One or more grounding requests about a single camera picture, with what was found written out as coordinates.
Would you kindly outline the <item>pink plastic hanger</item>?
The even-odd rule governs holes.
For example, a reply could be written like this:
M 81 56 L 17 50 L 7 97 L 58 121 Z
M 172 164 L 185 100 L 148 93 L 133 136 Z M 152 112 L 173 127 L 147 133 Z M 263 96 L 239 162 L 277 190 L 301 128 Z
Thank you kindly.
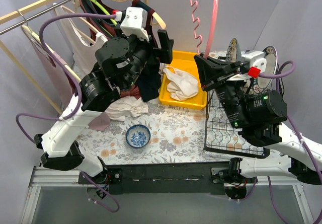
M 195 17 L 195 15 L 194 15 L 195 11 L 198 9 L 198 1 L 197 0 L 189 0 L 189 1 L 190 1 L 190 6 L 192 7 L 192 22 L 196 23 L 194 30 L 193 30 L 194 38 L 195 38 L 195 40 L 199 40 L 199 42 L 196 45 L 196 50 L 197 50 L 198 55 L 200 55 L 199 46 L 203 42 L 203 37 L 202 37 L 202 35 L 197 34 L 197 28 L 200 25 L 200 18 Z M 213 43 L 213 39 L 214 39 L 214 34 L 215 34 L 215 29 L 216 29 L 218 4 L 219 4 L 219 0 L 213 0 L 210 29 L 209 29 L 206 48 L 205 48 L 205 51 L 203 54 L 204 58 L 207 58 L 209 56 L 210 51 L 211 51 L 211 47 L 212 47 L 212 43 Z

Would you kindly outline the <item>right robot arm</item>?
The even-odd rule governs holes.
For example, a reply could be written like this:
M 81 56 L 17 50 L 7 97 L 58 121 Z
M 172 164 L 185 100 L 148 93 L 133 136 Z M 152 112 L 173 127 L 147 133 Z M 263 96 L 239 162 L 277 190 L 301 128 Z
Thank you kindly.
M 265 76 L 264 53 L 255 51 L 236 62 L 195 55 L 202 90 L 215 91 L 232 128 L 247 143 L 277 150 L 274 159 L 232 158 L 217 176 L 227 182 L 242 182 L 258 176 L 287 176 L 300 182 L 321 183 L 321 144 L 288 127 L 287 104 L 275 90 L 250 95 L 243 90 L 248 79 Z

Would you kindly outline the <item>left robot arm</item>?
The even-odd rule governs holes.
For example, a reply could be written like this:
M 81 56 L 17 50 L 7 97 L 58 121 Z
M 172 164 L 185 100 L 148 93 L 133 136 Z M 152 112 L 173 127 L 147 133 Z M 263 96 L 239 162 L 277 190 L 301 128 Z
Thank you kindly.
M 149 66 L 172 62 L 174 40 L 166 30 L 158 30 L 157 34 L 159 48 L 154 46 L 152 37 L 142 40 L 132 34 L 107 40 L 95 52 L 97 62 L 79 83 L 61 119 L 47 133 L 34 137 L 36 146 L 44 150 L 43 167 L 83 171 L 97 184 L 106 180 L 104 161 L 82 150 L 76 139 L 90 122 L 120 99 L 120 91 L 130 90 Z

